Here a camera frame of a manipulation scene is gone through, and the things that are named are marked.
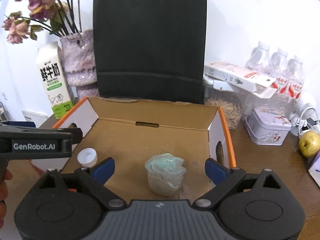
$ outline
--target shopping bag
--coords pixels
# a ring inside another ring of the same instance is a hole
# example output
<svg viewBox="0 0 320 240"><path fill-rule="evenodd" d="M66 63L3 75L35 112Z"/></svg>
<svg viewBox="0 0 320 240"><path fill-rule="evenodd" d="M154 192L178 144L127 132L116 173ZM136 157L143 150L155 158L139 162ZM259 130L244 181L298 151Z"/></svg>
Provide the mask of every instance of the shopping bag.
<svg viewBox="0 0 320 240"><path fill-rule="evenodd" d="M94 0L103 97L202 102L207 0Z"/></svg>

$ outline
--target glass jar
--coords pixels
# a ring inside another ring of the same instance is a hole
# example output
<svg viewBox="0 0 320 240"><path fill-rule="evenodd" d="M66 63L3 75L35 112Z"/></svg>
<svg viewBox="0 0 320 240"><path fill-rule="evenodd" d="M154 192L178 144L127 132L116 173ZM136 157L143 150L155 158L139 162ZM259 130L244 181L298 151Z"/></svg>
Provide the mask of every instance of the glass jar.
<svg viewBox="0 0 320 240"><path fill-rule="evenodd" d="M209 106L220 106L225 114L228 128L234 130L241 119L244 103L248 92L233 86L225 81L203 77L204 104Z"/></svg>

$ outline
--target white bottle cap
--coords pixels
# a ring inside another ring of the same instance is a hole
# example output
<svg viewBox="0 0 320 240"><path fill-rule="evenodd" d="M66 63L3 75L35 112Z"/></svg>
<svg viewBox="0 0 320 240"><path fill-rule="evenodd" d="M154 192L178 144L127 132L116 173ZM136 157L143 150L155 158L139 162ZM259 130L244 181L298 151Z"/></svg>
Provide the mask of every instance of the white bottle cap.
<svg viewBox="0 0 320 240"><path fill-rule="evenodd" d="M278 53L283 55L283 56L285 56L285 57L287 57L287 55L288 55L288 51L287 50L283 50L281 48L278 48Z"/></svg>
<svg viewBox="0 0 320 240"><path fill-rule="evenodd" d="M83 149L78 153L77 160L82 166L91 168L98 161L97 152L93 148Z"/></svg>
<svg viewBox="0 0 320 240"><path fill-rule="evenodd" d="M261 41L258 42L258 47L259 47L259 48L262 48L262 49L264 49L264 50L267 50L267 51L269 51L269 49L270 49L270 45L265 44L265 43L263 43L263 42L261 42Z"/></svg>
<svg viewBox="0 0 320 240"><path fill-rule="evenodd" d="M303 60L302 60L300 57L298 57L297 55L294 55L294 58L293 58L293 59L294 59L295 61L303 64Z"/></svg>

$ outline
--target metal screw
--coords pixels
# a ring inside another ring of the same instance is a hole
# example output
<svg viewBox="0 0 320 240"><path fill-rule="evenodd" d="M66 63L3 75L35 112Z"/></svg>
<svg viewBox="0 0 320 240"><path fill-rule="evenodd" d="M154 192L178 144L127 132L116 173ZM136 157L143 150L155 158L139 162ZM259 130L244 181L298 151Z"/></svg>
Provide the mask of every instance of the metal screw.
<svg viewBox="0 0 320 240"><path fill-rule="evenodd" d="M196 206L209 207L209 206L211 206L211 201L209 199L201 198L196 201Z"/></svg>
<svg viewBox="0 0 320 240"><path fill-rule="evenodd" d="M122 199L118 199L118 198L115 198L115 199L111 199L109 202L108 202L108 205L110 207L122 207L124 205L124 201Z"/></svg>

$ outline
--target white box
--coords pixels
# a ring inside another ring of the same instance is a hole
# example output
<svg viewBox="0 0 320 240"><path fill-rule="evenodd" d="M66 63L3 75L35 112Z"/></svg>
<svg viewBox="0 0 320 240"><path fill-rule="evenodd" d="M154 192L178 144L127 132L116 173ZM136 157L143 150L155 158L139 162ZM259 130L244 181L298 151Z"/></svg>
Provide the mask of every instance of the white box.
<svg viewBox="0 0 320 240"><path fill-rule="evenodd" d="M320 152L318 152L316 158L313 160L308 172L320 187Z"/></svg>
<svg viewBox="0 0 320 240"><path fill-rule="evenodd" d="M251 140L260 145L282 145L291 129L290 121L282 112L266 107L255 107L245 121Z"/></svg>
<svg viewBox="0 0 320 240"><path fill-rule="evenodd" d="M57 119L74 106L74 96L59 60L60 51L58 42L55 41L39 49L36 59L42 85Z"/></svg>
<svg viewBox="0 0 320 240"><path fill-rule="evenodd" d="M275 88L270 87L276 81L275 78L231 63L223 61L207 63L204 65L204 74L240 87L259 98L271 98L276 92Z"/></svg>

